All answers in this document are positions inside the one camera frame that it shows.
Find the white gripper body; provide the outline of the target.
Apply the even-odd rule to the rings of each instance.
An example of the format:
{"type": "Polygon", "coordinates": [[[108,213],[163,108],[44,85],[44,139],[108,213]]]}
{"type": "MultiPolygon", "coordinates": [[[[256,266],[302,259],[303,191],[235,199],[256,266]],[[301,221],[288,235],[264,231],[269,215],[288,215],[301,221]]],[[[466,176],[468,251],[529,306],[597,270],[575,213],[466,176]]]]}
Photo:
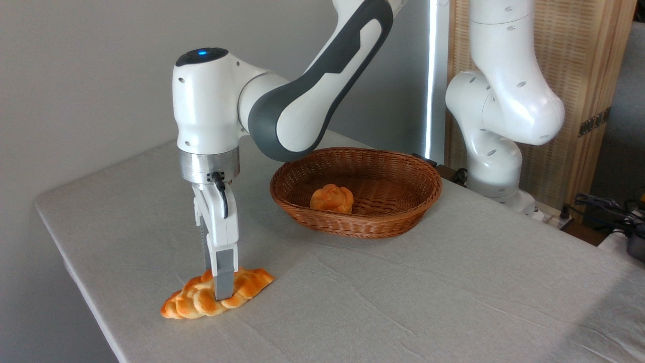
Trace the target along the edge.
{"type": "Polygon", "coordinates": [[[239,240],[237,207],[232,187],[224,184],[193,184],[196,222],[208,230],[208,245],[225,246],[239,240]]]}

